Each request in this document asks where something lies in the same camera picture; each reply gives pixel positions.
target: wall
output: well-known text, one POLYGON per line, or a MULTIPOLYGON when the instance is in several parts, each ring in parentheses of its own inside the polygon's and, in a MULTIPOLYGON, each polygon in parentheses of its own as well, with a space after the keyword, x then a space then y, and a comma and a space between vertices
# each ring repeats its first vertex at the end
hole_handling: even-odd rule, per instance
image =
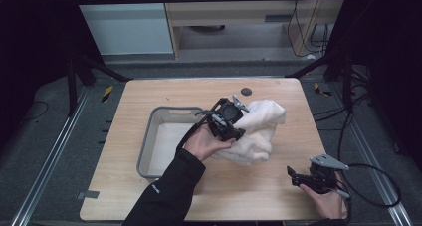
POLYGON ((101 54, 172 54, 163 4, 81 6, 101 54))

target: black jacket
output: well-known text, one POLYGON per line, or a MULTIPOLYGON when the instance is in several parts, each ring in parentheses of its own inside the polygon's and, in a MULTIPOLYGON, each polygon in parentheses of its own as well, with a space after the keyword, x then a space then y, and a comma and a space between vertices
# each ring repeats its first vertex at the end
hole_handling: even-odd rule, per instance
MULTIPOLYGON (((151 183, 127 215, 123 226, 182 225, 192 203, 193 190, 205 166, 195 156, 181 149, 162 177, 151 183)), ((343 220, 322 220, 313 226, 343 226, 343 220)))

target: white cloth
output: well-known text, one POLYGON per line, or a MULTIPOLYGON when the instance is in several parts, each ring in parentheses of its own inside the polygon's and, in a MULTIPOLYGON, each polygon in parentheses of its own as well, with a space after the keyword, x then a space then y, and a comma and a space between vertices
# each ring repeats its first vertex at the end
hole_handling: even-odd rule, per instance
POLYGON ((234 124, 235 128, 244 129, 245 134, 231 148, 219 150, 213 157, 226 158, 241 165, 270 158, 271 139, 277 125, 285 123, 286 111, 270 100, 253 101, 247 109, 249 112, 234 124))

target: metal tray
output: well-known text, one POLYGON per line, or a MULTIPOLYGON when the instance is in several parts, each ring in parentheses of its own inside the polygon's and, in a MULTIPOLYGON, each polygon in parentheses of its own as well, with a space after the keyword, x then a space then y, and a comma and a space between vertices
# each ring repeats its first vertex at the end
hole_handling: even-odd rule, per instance
POLYGON ((144 178, 159 178, 174 158, 177 144, 189 128, 198 122, 201 108, 159 107, 152 111, 137 162, 144 178))

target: wooden tabletop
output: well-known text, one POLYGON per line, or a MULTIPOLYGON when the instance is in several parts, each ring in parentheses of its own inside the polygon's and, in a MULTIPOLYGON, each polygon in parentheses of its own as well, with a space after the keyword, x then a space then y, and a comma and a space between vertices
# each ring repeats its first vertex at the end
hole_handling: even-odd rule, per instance
POLYGON ((310 157, 324 153, 322 142, 300 82, 274 78, 128 82, 90 185, 99 197, 84 200, 81 218, 123 220, 149 184, 137 173, 136 164, 153 109, 209 110, 220 98, 232 95, 245 105, 254 100, 275 101, 286 110, 286 123, 277 127, 268 161, 240 166, 226 159, 205 160, 207 169, 186 220, 319 219, 311 200, 292 186, 286 166, 309 174, 310 157), (252 94, 242 96, 243 88, 252 94))

